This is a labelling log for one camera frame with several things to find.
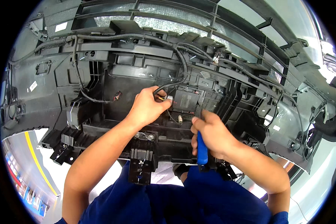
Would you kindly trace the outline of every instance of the blue screwdriver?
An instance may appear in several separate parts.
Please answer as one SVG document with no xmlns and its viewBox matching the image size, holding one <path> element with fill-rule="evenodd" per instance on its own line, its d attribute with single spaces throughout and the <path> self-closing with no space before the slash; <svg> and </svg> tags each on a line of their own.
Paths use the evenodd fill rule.
<svg viewBox="0 0 336 224">
<path fill-rule="evenodd" d="M 202 138 L 202 134 L 199 131 L 197 136 L 197 142 L 198 142 L 197 164 L 205 165 L 208 162 L 208 148 L 205 145 Z"/>
</svg>

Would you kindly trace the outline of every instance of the wire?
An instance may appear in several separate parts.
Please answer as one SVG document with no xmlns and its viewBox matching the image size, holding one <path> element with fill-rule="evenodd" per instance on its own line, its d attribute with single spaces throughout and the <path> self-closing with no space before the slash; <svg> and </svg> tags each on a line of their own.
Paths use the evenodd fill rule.
<svg viewBox="0 0 336 224">
<path fill-rule="evenodd" d="M 198 48 L 198 47 L 196 47 L 192 44 L 183 43 L 183 42 L 172 43 L 172 42 L 165 41 L 165 40 L 162 40 L 160 38 L 153 37 L 153 36 L 146 35 L 146 34 L 127 33 L 127 34 L 120 34 L 120 35 L 114 35 L 114 36 L 90 36 L 90 35 L 78 34 L 78 35 L 72 35 L 71 36 L 72 39 L 76 39 L 75 42 L 77 42 L 77 39 L 110 41 L 110 40 L 114 40 L 114 39 L 122 39 L 122 38 L 130 38 L 130 37 L 139 37 L 139 38 L 142 38 L 142 39 L 151 40 L 151 41 L 158 42 L 158 43 L 161 43 L 163 45 L 166 45 L 168 47 L 171 47 L 171 48 L 173 48 L 174 52 L 177 54 L 178 58 L 180 59 L 180 61 L 182 63 L 182 66 L 183 66 L 183 80 L 181 80 L 179 82 L 175 82 L 175 83 L 165 84 L 165 85 L 159 87 L 158 89 L 156 89 L 153 92 L 153 95 L 156 95 L 159 91 L 161 91 L 164 88 L 182 84 L 187 79 L 187 77 L 188 77 L 188 65 L 187 65 L 187 62 L 186 62 L 182 52 L 180 52 L 180 49 L 184 50 L 184 51 L 187 51 L 187 52 L 190 52 L 192 54 L 195 54 L 200 58 L 212 60 L 211 56 L 209 56 L 205 51 L 203 51 L 202 49 L 200 49 L 200 48 Z"/>
<path fill-rule="evenodd" d="M 63 43 L 65 43 L 65 38 L 63 38 L 63 39 L 58 39 L 58 40 L 53 40 L 53 41 L 47 41 L 47 42 L 44 42 L 44 43 L 40 44 L 39 46 L 37 46 L 33 51 L 31 51 L 30 53 L 28 53 L 26 56 L 23 56 L 22 58 L 20 58 L 19 60 L 15 60 L 15 61 L 8 60 L 8 62 L 9 62 L 9 64 L 11 64 L 11 65 L 17 65 L 17 64 L 19 64 L 20 62 L 22 62 L 23 60 L 28 59 L 28 58 L 29 58 L 31 55 L 33 55 L 35 52 L 40 51 L 41 48 L 44 48 L 44 47 L 47 47 L 47 46 L 50 46 L 50 45 L 63 44 Z"/>
<path fill-rule="evenodd" d="M 177 124 L 179 124 L 179 125 L 182 125 L 182 124 L 180 124 L 180 123 L 178 123 L 171 115 L 170 115 L 170 113 L 169 113 L 169 111 L 167 110 L 167 112 L 168 112 L 168 115 L 170 116 L 170 118 L 175 122 L 175 123 L 177 123 Z"/>
<path fill-rule="evenodd" d="M 302 140 L 304 139 L 304 128 L 302 127 L 301 114 L 300 114 L 299 108 L 297 107 L 297 103 L 296 103 L 295 99 L 292 96 L 290 96 L 289 94 L 286 94 L 286 93 L 284 93 L 284 94 L 285 94 L 285 96 L 287 96 L 295 104 L 296 110 L 297 110 L 297 114 L 298 114 L 299 119 L 300 119 L 301 136 L 300 136 L 300 146 L 297 149 L 297 150 L 299 150 L 301 148 L 301 145 L 303 144 Z M 304 157 L 305 160 L 307 160 L 306 156 L 305 156 L 305 150 L 304 150 L 304 148 L 302 149 L 302 156 Z"/>
<path fill-rule="evenodd" d="M 78 83 L 79 83 L 82 95 L 92 102 L 110 104 L 112 102 L 112 100 L 97 100 L 97 99 L 94 99 L 94 98 L 91 98 L 91 97 L 87 96 L 87 94 L 85 93 L 85 88 L 83 87 L 82 80 L 81 80 L 81 77 L 80 77 L 80 72 L 78 71 L 78 67 L 77 67 L 76 49 L 77 49 L 78 38 L 76 36 L 74 36 L 74 40 L 75 40 L 75 43 L 73 45 L 73 52 L 72 52 L 73 66 L 75 68 L 76 76 L 77 76 L 77 79 L 78 79 Z"/>
<path fill-rule="evenodd" d="M 273 116 L 273 119 L 271 120 L 271 122 L 266 126 L 266 128 L 269 128 L 270 125 L 273 123 L 273 121 L 275 120 L 276 116 L 277 116 L 277 111 L 278 111 L 278 103 L 281 101 L 282 99 L 282 96 L 284 95 L 284 91 L 281 92 L 281 95 L 278 99 L 278 101 L 276 101 L 276 107 L 275 107 L 275 112 L 274 112 L 274 116 Z"/>
<path fill-rule="evenodd" d="M 276 84 L 276 83 L 272 83 L 270 82 L 269 80 L 266 80 L 266 79 L 262 79 L 262 78 L 259 78 L 253 74 L 251 74 L 248 70 L 246 70 L 242 65 L 239 65 L 238 63 L 232 61 L 232 60 L 229 60 L 229 59 L 226 59 L 226 58 L 220 58 L 219 61 L 222 61 L 222 62 L 225 62 L 233 67 L 236 67 L 240 70 L 240 72 L 243 72 L 245 74 L 247 74 L 248 76 L 250 76 L 251 78 L 255 79 L 255 80 L 258 80 L 262 83 L 265 83 L 269 86 L 272 86 L 272 87 L 275 87 L 279 90 L 283 90 L 283 86 L 281 84 Z"/>
<path fill-rule="evenodd" d="M 176 88 L 178 88 L 179 87 L 179 85 L 177 85 L 176 87 L 174 87 L 168 94 L 167 94 L 167 96 L 169 96 L 170 95 L 170 93 L 171 92 L 173 92 Z"/>
<path fill-rule="evenodd" d="M 198 106 L 199 106 L 199 108 L 200 108 L 200 111 L 199 111 L 199 119 L 201 119 L 201 118 L 200 118 L 200 114 L 202 113 L 202 107 L 200 106 L 199 102 L 197 102 L 197 104 L 198 104 Z"/>
</svg>

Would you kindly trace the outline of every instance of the black plastic bracket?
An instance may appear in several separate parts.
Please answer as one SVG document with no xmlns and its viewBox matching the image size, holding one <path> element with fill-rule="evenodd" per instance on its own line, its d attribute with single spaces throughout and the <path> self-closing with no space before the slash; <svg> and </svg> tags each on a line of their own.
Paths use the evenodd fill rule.
<svg viewBox="0 0 336 224">
<path fill-rule="evenodd" d="M 217 169 L 216 172 L 218 172 L 223 180 L 228 181 L 228 180 L 234 180 L 237 178 L 237 175 L 235 174 L 234 170 L 230 166 L 230 164 L 226 161 L 217 164 Z"/>
</svg>

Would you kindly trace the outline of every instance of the blue work uniform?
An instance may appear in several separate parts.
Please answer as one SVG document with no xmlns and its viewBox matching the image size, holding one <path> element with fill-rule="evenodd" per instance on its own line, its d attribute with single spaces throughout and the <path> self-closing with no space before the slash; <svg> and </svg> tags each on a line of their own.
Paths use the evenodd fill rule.
<svg viewBox="0 0 336 224">
<path fill-rule="evenodd" d="M 189 169 L 184 187 L 128 182 L 129 162 L 116 182 L 83 212 L 79 223 L 269 223 L 287 224 L 288 213 L 271 214 L 266 204 L 214 170 Z M 64 219 L 57 223 L 66 223 Z"/>
</svg>

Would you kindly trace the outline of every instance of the person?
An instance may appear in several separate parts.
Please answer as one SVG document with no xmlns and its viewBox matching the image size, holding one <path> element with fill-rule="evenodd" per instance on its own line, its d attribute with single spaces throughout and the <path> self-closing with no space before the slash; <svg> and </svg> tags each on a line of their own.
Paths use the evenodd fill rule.
<svg viewBox="0 0 336 224">
<path fill-rule="evenodd" d="M 171 102 L 156 102 L 158 86 L 136 95 L 124 120 L 93 142 L 72 164 L 64 185 L 62 219 L 57 223 L 288 223 L 290 181 L 273 159 L 239 142 L 220 118 L 203 110 L 204 120 L 192 118 L 191 144 L 197 155 L 200 131 L 211 155 L 236 166 L 268 193 L 266 204 L 214 170 L 189 166 L 180 175 L 183 186 L 128 182 L 127 162 L 120 177 L 89 204 L 88 195 L 118 159 L 130 139 L 154 122 Z M 160 96 L 167 94 L 161 90 Z"/>
</svg>

